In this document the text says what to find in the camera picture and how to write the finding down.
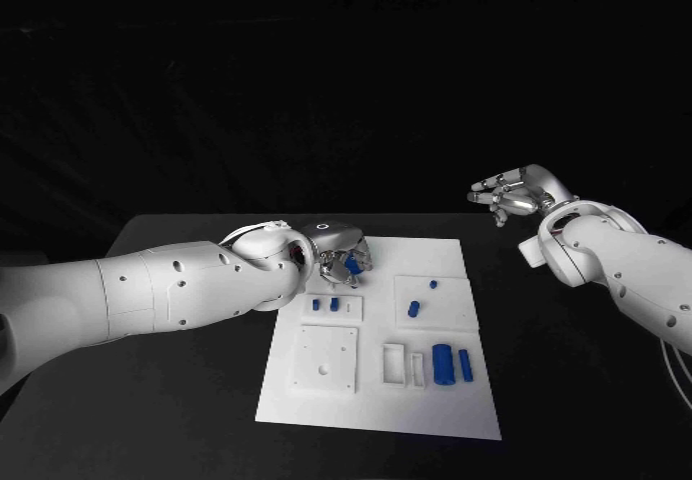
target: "tabletop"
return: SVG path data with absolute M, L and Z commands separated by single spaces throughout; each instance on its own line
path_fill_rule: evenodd
M 0 424 L 0 476 L 53 479 L 658 478 L 690 469 L 691 415 L 658 339 L 606 289 L 531 269 L 540 218 L 484 214 L 142 215 L 109 252 L 335 219 L 368 236 L 459 238 L 504 441 L 254 421 L 276 312 L 83 348 L 31 375 Z

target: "robotic hand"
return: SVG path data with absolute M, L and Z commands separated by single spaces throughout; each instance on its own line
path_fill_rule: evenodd
M 621 311 L 692 354 L 692 251 L 649 235 L 619 208 L 580 200 L 538 165 L 488 178 L 472 190 L 469 200 L 491 205 L 499 227 L 511 214 L 544 216 L 538 235 L 520 245 L 530 265 L 548 264 L 572 287 L 605 285 Z
M 358 274 L 373 270 L 361 229 L 329 222 L 298 231 L 267 222 L 220 245 L 0 268 L 0 394 L 77 348 L 282 308 L 306 291 L 316 263 L 331 285 L 358 287 Z

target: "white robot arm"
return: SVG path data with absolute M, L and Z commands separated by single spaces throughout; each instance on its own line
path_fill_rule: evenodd
M 328 282 L 358 287 L 373 263 L 357 227 L 329 222 L 296 231 L 267 222 L 220 245 L 0 268 L 0 394 L 77 348 L 279 309 L 305 292 L 316 263 Z
M 544 215 L 538 235 L 520 245 L 530 265 L 548 264 L 572 287 L 605 285 L 621 311 L 692 354 L 692 251 L 649 235 L 619 208 L 574 196 L 540 165 L 491 177 L 472 190 L 469 200 L 491 205 L 499 227 L 508 214 Z

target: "table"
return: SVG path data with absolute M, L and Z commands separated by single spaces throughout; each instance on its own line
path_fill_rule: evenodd
M 276 312 L 251 312 L 44 365 L 0 424 L 4 478 L 651 478 L 690 469 L 692 415 L 658 340 L 599 285 L 572 289 L 528 267 L 517 245 L 538 217 L 498 229 L 485 214 L 142 215 L 109 256 L 221 241 L 267 220 L 331 218 L 373 236 L 461 239 L 505 440 L 256 422 Z

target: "black curtain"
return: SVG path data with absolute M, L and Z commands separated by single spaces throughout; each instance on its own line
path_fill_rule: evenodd
M 469 185 L 530 163 L 687 239 L 691 108 L 638 8 L 8 22 L 0 247 L 103 256 L 143 213 L 482 212 Z

